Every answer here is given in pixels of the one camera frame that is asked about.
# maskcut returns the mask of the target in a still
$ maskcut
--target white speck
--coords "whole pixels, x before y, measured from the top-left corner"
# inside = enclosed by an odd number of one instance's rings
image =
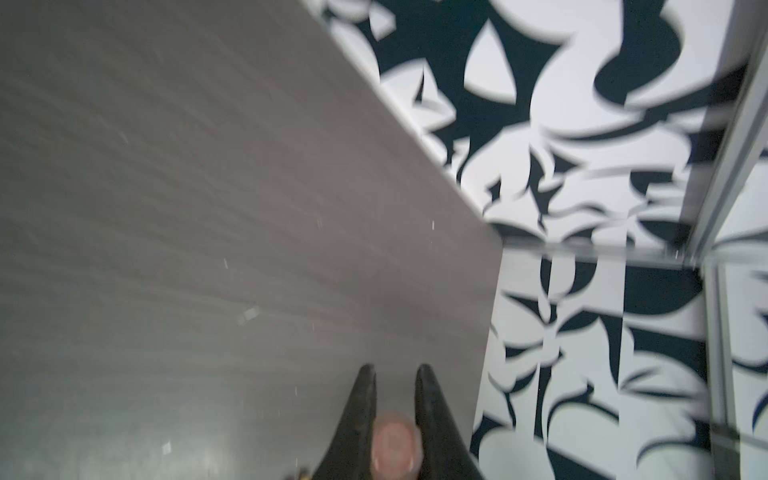
[[[235,318],[235,321],[237,321],[238,325],[243,326],[249,321],[255,319],[257,315],[259,315],[259,313],[261,313],[261,310],[259,309],[258,306],[255,306],[253,308],[249,308],[248,310],[244,311],[242,315],[238,315]]]

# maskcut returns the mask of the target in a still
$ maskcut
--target small white debris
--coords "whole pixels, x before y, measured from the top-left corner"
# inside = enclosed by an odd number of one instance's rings
[[[237,324],[240,326],[245,325],[249,321],[255,319],[259,313],[261,313],[261,310],[258,306],[255,306],[253,308],[249,308],[248,310],[244,311],[241,315],[238,315],[235,320],[237,321]]]

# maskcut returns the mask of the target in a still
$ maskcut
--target metal frame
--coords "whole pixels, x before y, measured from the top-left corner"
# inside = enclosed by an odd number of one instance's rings
[[[687,242],[686,257],[700,262],[713,245],[733,203],[768,142],[768,35],[750,62],[737,113],[720,146],[715,173]]]

